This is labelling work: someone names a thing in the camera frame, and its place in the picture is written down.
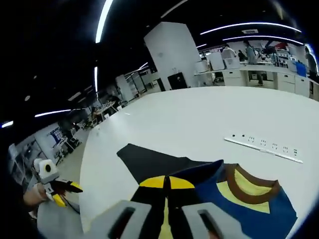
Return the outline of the person's left hand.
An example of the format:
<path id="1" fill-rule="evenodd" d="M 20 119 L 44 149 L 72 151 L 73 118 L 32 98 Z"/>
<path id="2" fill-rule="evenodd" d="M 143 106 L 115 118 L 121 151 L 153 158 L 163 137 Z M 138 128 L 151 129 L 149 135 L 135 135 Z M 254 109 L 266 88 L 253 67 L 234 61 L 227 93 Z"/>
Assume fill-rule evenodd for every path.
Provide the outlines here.
<path id="1" fill-rule="evenodd" d="M 46 194 L 45 188 L 41 183 L 35 184 L 33 187 L 33 190 L 40 200 L 42 201 L 48 200 L 48 196 Z"/>

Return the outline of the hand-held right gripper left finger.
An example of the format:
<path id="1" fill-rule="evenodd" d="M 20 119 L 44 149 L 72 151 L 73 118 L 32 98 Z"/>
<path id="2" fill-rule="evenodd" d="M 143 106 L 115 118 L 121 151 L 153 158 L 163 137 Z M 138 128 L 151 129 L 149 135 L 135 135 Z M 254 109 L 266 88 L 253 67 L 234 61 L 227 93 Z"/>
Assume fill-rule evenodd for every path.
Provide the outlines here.
<path id="1" fill-rule="evenodd" d="M 86 239 L 157 239 L 164 222 L 165 177 L 149 178 L 133 197 L 121 200 L 98 215 Z"/>

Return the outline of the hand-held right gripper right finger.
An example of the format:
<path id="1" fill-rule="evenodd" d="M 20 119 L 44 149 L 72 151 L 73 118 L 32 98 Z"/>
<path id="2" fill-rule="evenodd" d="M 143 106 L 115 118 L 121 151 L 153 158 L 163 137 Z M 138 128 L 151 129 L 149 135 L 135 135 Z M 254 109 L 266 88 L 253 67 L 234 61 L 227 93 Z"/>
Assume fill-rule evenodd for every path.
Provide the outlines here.
<path id="1" fill-rule="evenodd" d="M 193 184 L 169 177 L 168 223 L 174 239 L 245 239 L 238 220 L 212 202 L 202 202 Z"/>

